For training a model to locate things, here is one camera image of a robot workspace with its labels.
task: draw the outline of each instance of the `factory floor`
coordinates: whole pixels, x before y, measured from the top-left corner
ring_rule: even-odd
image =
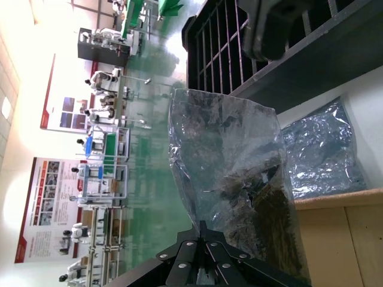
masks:
[[[121,271],[154,257],[175,243],[177,232],[192,227],[169,167],[168,106],[172,90],[186,87],[187,52],[181,30],[203,2],[183,0],[178,17],[161,22],[153,17],[150,40],[144,37],[141,55],[129,59],[126,66],[127,76],[151,78],[151,83],[127,81],[134,98],[127,104],[126,116],[146,123],[130,124],[129,198],[125,203],[129,208],[124,215],[126,249]]]

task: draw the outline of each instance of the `production line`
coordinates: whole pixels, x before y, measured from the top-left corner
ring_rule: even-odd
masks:
[[[89,224],[78,222],[63,232],[63,238],[88,246],[86,262],[73,263],[59,278],[68,286],[104,286],[119,275],[120,252],[124,248],[123,214],[127,208],[122,201],[127,197],[130,145],[130,130],[125,128],[127,119],[122,116],[129,89],[121,82],[122,77],[121,69],[116,68],[112,73],[96,71],[86,80],[96,96],[103,97],[100,103],[104,107],[83,111],[88,132],[85,139],[77,139],[83,153],[77,154],[81,162],[71,168],[82,187],[69,199],[90,211],[92,218]],[[113,114],[104,116],[110,109]]]

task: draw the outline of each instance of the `metal frame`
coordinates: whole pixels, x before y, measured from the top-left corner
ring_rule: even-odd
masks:
[[[184,47],[189,52],[188,88],[250,99],[279,114],[383,65],[383,43],[379,40],[383,1],[315,3],[295,21],[285,56],[260,62],[242,53],[247,13],[236,7],[235,0],[207,1],[183,29]],[[210,42],[203,43],[201,35],[209,23],[217,27],[212,41],[219,43],[220,50],[206,61],[202,56],[209,51]],[[203,81],[211,66],[212,79],[217,82],[212,87]]]
[[[202,269],[219,286],[309,287],[263,261],[227,244],[222,232],[199,223],[179,232],[177,243],[107,284],[107,287],[206,286],[197,285]]]
[[[93,213],[92,213],[92,230],[97,230],[97,223],[98,223],[98,211],[100,208],[94,207]],[[118,231],[118,241],[117,245],[112,244],[112,238],[113,238],[113,219],[114,219],[114,211],[119,209],[119,220],[120,220],[120,226]],[[87,281],[86,286],[92,287],[93,281],[100,280],[100,285],[104,286],[106,285],[110,279],[114,279],[119,276],[119,268],[120,268],[120,251],[124,248],[124,244],[121,239],[121,231],[122,231],[122,217],[123,217],[123,210],[124,206],[114,206],[105,208],[105,212],[108,212],[108,222],[106,224],[108,225],[107,232],[105,233],[104,237],[104,244],[98,245],[97,239],[98,235],[96,232],[91,233],[90,237],[90,246],[89,246],[89,260],[87,265]],[[94,265],[94,260],[97,252],[102,252],[102,265]],[[117,253],[116,258],[116,274],[115,277],[113,274],[110,274],[110,268],[111,268],[111,254],[112,252]],[[93,269],[94,268],[100,268],[101,273],[100,274],[94,274]]]

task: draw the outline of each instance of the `plastic packaging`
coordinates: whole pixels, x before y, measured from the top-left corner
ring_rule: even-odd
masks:
[[[296,199],[366,189],[340,98],[282,130]]]
[[[192,221],[205,220],[229,244],[307,279],[275,111],[223,94],[178,89],[169,137],[172,171]]]

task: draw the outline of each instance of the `silver foil bag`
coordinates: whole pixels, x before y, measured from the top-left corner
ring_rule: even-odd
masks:
[[[176,90],[169,108],[170,162],[194,223],[308,281],[286,152],[275,111],[250,100]]]
[[[366,189],[340,98],[282,130],[296,199]]]

